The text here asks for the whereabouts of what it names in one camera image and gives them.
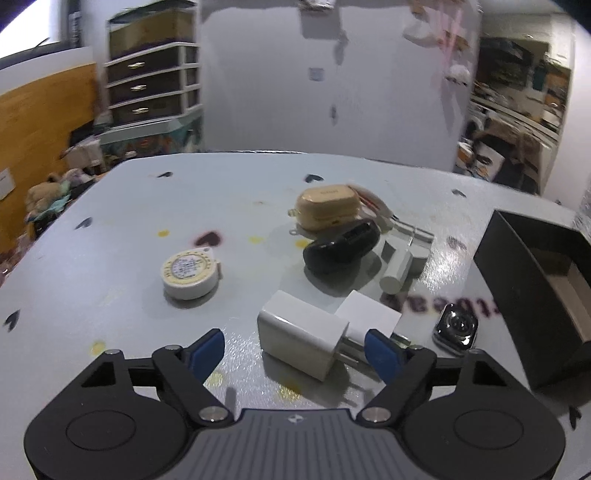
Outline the white drawer cabinet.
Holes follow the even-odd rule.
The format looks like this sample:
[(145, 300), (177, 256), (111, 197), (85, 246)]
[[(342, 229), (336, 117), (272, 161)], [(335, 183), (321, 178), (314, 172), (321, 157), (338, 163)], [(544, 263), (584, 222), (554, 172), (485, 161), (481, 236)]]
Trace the white drawer cabinet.
[(115, 126), (179, 117), (201, 105), (200, 48), (172, 42), (105, 64)]

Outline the tan earbuds case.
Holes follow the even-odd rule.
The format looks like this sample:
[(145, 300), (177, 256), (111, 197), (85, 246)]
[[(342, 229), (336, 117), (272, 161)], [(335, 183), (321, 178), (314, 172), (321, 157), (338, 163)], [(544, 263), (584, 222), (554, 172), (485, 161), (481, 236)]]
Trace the tan earbuds case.
[(351, 187), (336, 184), (305, 189), (288, 211), (308, 232), (321, 232), (356, 220), (361, 209), (359, 195)]

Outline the white wall socket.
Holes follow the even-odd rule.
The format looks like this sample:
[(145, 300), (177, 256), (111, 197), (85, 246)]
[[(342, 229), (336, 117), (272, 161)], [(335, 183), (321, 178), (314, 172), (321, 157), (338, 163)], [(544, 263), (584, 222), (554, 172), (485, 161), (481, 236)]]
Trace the white wall socket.
[(4, 200), (15, 189), (15, 183), (10, 169), (0, 172), (0, 200)]

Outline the glass fish tank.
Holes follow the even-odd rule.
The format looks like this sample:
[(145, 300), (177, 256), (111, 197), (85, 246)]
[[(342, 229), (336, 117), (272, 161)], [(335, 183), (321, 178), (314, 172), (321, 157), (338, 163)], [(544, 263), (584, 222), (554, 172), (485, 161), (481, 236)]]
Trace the glass fish tank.
[(196, 12), (193, 1), (165, 0), (113, 16), (107, 21), (109, 59), (168, 43), (194, 42)]

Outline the black cardboard box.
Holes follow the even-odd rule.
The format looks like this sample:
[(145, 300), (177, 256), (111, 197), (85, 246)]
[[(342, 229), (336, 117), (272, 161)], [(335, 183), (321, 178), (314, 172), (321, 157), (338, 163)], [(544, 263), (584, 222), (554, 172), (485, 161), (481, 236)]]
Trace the black cardboard box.
[(474, 256), (534, 389), (590, 370), (590, 242), (496, 210)]

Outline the small white charger cube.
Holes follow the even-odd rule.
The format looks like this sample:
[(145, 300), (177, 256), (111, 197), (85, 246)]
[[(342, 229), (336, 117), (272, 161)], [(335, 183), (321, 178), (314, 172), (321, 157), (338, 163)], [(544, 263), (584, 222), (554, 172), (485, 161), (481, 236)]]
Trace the small white charger cube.
[(402, 314), (359, 291), (353, 290), (335, 311), (335, 316), (348, 323), (346, 337), (363, 345), (370, 329), (377, 329), (390, 337)]

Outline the black earbuds case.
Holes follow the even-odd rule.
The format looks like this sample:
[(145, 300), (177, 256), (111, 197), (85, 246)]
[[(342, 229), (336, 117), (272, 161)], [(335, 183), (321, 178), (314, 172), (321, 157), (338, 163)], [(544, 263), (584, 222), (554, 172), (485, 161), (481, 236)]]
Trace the black earbuds case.
[(328, 229), (304, 248), (304, 265), (314, 274), (332, 274), (360, 261), (378, 244), (381, 230), (372, 219)]

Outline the brown plush toy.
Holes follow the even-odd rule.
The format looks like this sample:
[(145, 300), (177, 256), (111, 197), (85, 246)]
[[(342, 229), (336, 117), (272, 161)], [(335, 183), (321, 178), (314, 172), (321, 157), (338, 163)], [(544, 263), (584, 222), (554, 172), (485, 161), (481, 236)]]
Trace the brown plush toy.
[(25, 198), (25, 207), (30, 217), (37, 217), (46, 211), (56, 200), (63, 198), (70, 189), (70, 182), (51, 173), (47, 180), (32, 186)]

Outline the white cylinder adapter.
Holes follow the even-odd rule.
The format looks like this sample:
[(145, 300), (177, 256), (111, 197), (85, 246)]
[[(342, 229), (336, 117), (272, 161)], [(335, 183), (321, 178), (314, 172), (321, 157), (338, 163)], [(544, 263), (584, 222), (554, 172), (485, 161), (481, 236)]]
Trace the white cylinder adapter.
[(425, 268), (431, 247), (425, 242), (410, 242), (398, 238), (385, 241), (382, 259), (386, 270), (380, 279), (380, 286), (388, 295), (397, 294), (403, 289), (408, 276), (419, 276)]

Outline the white tote bag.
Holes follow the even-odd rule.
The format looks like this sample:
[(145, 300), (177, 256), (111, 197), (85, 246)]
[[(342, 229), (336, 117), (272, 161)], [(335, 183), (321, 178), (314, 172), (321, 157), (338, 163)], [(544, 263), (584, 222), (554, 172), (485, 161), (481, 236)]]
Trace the white tote bag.
[(493, 182), (510, 150), (507, 142), (493, 136), (459, 142), (454, 172)]

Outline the silver smartwatch body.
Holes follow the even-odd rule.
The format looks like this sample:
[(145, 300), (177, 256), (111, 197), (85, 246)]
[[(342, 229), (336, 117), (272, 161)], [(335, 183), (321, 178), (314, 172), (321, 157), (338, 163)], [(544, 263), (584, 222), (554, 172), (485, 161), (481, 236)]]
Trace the silver smartwatch body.
[(476, 343), (478, 319), (467, 309), (448, 303), (441, 311), (432, 338), (436, 345), (455, 356), (464, 356)]

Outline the white plush wall toy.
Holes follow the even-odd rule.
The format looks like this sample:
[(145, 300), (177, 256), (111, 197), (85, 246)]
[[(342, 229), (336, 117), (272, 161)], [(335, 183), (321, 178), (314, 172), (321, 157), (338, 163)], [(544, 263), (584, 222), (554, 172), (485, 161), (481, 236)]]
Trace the white plush wall toy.
[(470, 69), (461, 64), (454, 64), (449, 67), (446, 79), (458, 85), (469, 86), (472, 80)]

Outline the white round tape measure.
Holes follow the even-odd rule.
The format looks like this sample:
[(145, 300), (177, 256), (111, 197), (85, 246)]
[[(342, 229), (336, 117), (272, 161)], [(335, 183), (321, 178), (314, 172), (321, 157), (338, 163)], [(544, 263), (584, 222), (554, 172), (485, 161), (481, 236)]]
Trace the white round tape measure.
[(179, 301), (192, 301), (211, 293), (221, 279), (221, 267), (211, 247), (178, 252), (161, 266), (164, 292)]

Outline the large white charger plug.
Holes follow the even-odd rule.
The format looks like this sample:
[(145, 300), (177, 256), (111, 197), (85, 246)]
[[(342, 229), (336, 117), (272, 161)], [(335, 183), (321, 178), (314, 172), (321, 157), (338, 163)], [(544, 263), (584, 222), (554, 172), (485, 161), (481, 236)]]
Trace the large white charger plug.
[(281, 290), (263, 305), (257, 329), (263, 352), (320, 381), (337, 360), (366, 360), (363, 344), (346, 334), (349, 321)]

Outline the painted storage chest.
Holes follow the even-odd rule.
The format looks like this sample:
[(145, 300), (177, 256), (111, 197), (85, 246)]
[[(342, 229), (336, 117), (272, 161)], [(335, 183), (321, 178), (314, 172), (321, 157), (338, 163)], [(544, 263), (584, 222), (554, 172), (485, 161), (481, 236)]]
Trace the painted storage chest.
[(105, 159), (119, 161), (204, 149), (204, 112), (197, 108), (177, 117), (111, 128), (99, 137)]

